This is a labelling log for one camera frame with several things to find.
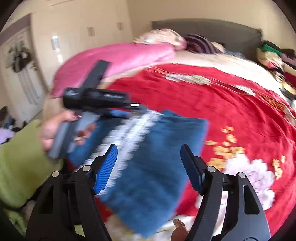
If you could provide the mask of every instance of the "human hand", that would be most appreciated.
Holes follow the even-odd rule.
[[[59,114],[56,114],[52,118],[46,120],[42,123],[39,132],[39,139],[41,141],[41,146],[43,151],[49,151],[53,145],[56,133],[63,121],[77,121],[81,118],[74,111],[63,110]],[[77,133],[77,137],[74,141],[77,145],[83,145],[85,139],[91,136],[91,131],[96,128],[96,124],[90,124],[87,130],[82,130]]]
[[[188,235],[188,230],[185,228],[185,224],[179,219],[174,219],[173,224],[176,228],[172,233],[170,241],[184,241]]]

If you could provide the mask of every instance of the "green garment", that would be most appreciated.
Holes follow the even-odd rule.
[[[274,53],[276,53],[278,56],[281,56],[281,52],[280,52],[280,51],[278,51],[278,50],[276,50],[276,49],[270,47],[270,46],[267,45],[267,44],[264,44],[264,45],[262,46],[261,50],[262,50],[263,52],[266,52],[266,51],[274,52]]]
[[[0,199],[10,207],[23,206],[53,171],[62,168],[61,160],[43,152],[39,126],[39,120],[31,122],[0,147]]]

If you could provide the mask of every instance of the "gray handle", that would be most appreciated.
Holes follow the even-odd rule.
[[[89,124],[94,123],[98,116],[93,112],[83,112],[82,118],[77,121],[77,123],[73,122],[63,122],[59,130],[57,132],[56,137],[54,138],[54,143],[52,148],[48,152],[48,157],[56,159],[56,158],[65,158],[66,154],[72,152],[76,146],[74,143],[74,137],[78,131],[85,130]],[[70,126],[75,125],[74,131],[71,131]],[[70,141],[69,143],[64,143],[65,137],[69,135]]]

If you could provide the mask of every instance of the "metal screw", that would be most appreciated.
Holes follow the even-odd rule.
[[[52,173],[52,176],[53,177],[57,177],[58,175],[59,175],[59,172],[58,171],[55,171],[55,172]]]
[[[82,171],[84,171],[84,172],[88,172],[90,169],[91,169],[91,166],[84,166],[84,167],[82,168]]]
[[[214,168],[214,167],[212,167],[212,166],[209,166],[209,167],[207,167],[207,170],[208,170],[209,172],[215,172],[215,171],[216,171],[216,168]]]
[[[246,175],[245,175],[243,172],[239,172],[239,177],[240,177],[240,178],[245,178]]]

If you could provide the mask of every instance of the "pile of clothes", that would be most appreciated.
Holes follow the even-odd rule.
[[[258,61],[282,84],[282,93],[292,105],[296,100],[296,55],[293,49],[281,49],[264,41],[257,49]]]
[[[24,121],[23,126],[15,127],[15,119],[9,115],[7,106],[0,109],[0,146],[8,142],[16,132],[23,129],[27,123]]]

